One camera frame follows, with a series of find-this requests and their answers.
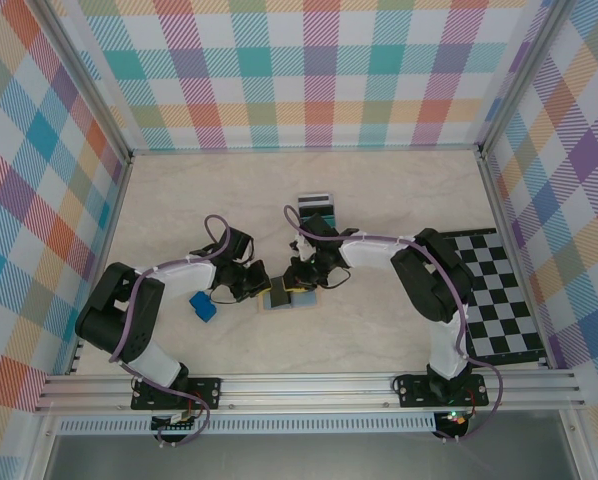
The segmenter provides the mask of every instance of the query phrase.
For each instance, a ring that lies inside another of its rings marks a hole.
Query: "enclosure wall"
[[[559,367],[587,395],[598,460],[598,0],[580,0],[488,159]]]
[[[121,172],[24,1],[0,1],[0,480],[70,353]]]
[[[151,151],[472,145],[551,3],[52,0]]]

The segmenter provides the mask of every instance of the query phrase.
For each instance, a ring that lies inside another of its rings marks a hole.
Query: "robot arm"
[[[425,318],[431,321],[431,354],[428,365],[430,391],[442,402],[448,401],[470,375],[465,356],[456,348],[461,330],[456,302],[439,272],[429,268],[429,262],[418,251],[398,241],[377,240],[376,236],[348,229],[339,234],[318,214],[302,222],[307,234],[324,240],[297,234],[291,247],[299,256],[291,259],[284,274],[287,290],[312,290],[328,287],[328,275],[335,268],[375,267],[397,273],[411,302]],[[350,237],[350,240],[326,240],[326,237]],[[441,235],[425,229],[414,237],[401,237],[416,243],[437,260],[450,277],[467,310],[468,295],[474,276]],[[459,349],[465,352],[465,336]]]
[[[252,261],[253,239],[234,228],[230,229],[227,248],[212,256],[226,241],[220,241],[191,252],[179,265],[157,269],[141,282],[137,291],[132,323],[119,353],[119,361],[142,377],[162,387],[186,390],[188,369],[168,355],[153,339],[159,306],[185,293],[227,286],[236,302],[270,288],[270,279],[261,260]],[[97,348],[113,354],[122,341],[126,323],[123,304],[141,270],[114,263],[105,270],[99,283],[82,309],[75,331]]]

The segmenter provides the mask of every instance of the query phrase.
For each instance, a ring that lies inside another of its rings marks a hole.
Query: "metal bracket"
[[[450,403],[440,402],[429,387],[428,375],[401,375],[393,380],[393,389],[399,395],[401,408],[412,407],[485,407],[488,392],[481,375],[472,374],[462,385],[462,395]]]
[[[135,382],[133,384],[132,401],[130,408],[132,410],[186,410],[188,400],[184,397],[161,392],[145,382]],[[219,408],[219,399],[221,397],[221,379],[218,377],[210,378],[188,378],[188,388],[186,393],[198,396],[208,404],[210,410]],[[199,407],[199,404],[192,405],[192,409]]]

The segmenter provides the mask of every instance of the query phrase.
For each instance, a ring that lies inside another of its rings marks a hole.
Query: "beige floor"
[[[283,273],[293,230],[282,215],[298,193],[330,192],[337,225],[408,235],[494,226],[472,152],[328,152],[139,157],[109,261],[154,265],[208,243],[203,218],[223,215],[256,241],[268,274]],[[194,373],[420,370],[426,321],[396,275],[352,271],[318,307],[258,313],[255,300],[219,305],[205,324],[186,297],[162,305],[153,338]],[[86,346],[80,374],[119,373]]]

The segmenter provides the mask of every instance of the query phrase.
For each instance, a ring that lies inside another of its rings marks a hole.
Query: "checkerboard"
[[[496,230],[444,234],[475,275],[466,348],[494,365],[545,357],[541,338]]]

